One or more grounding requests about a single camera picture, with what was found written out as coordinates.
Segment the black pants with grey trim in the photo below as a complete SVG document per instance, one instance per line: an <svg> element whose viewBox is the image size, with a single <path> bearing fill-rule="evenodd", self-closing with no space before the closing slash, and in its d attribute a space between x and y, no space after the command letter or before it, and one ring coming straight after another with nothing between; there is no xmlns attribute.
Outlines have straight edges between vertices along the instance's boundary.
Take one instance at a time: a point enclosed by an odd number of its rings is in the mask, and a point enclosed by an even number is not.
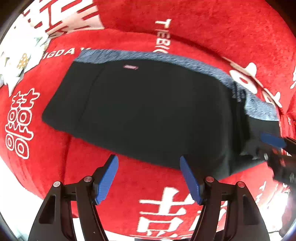
<svg viewBox="0 0 296 241"><path fill-rule="evenodd" d="M188 156L217 179L262 163L261 135L280 135L275 107L222 70L152 52L82 51L42 119L147 163L177 169Z"/></svg>

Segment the red wedding bedspread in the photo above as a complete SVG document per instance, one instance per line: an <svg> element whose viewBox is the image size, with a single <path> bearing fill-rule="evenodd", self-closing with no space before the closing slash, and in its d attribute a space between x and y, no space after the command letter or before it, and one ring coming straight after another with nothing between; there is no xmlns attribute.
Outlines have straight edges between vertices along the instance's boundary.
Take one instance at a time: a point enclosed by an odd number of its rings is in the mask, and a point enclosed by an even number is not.
<svg viewBox="0 0 296 241"><path fill-rule="evenodd" d="M205 49L180 44L176 53L150 51L148 43L130 47L131 37L107 30L77 30L56 38L40 63L26 72L11 96L1 87L1 158L20 185L44 199L55 181L75 183L104 165L112 154L119 166L107 197L97 211L105 230L127 237L172 240L189 237L201 207L192 199L180 171L147 163L99 147L46 124L42 114L73 61L84 50L120 50L170 54L194 59L222 70L232 80L272 104L280 136L295 137L295 114L284 114L269 92L251 75L256 65L240 67ZM291 189L273 180L266 162L218 179L246 183L270 232L292 217Z"/></svg>

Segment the red folded wedding quilt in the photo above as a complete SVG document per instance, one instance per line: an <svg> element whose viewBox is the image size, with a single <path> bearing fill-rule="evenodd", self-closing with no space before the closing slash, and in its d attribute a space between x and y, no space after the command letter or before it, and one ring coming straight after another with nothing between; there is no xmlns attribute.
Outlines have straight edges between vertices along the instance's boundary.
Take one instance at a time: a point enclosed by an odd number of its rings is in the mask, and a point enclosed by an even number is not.
<svg viewBox="0 0 296 241"><path fill-rule="evenodd" d="M176 53L205 49L251 75L284 114L295 114L295 36L267 1L33 1L24 11L34 28L56 38L77 30L126 32L131 48Z"/></svg>

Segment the light floral crumpled cloth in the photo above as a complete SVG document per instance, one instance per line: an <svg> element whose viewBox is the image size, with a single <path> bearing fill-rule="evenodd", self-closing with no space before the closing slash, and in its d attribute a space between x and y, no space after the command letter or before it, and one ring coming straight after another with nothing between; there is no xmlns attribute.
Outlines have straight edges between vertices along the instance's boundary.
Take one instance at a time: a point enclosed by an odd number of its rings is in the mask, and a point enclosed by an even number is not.
<svg viewBox="0 0 296 241"><path fill-rule="evenodd" d="M25 72L37 66L49 44L49 37L30 26L13 26L1 43L1 86L11 96Z"/></svg>

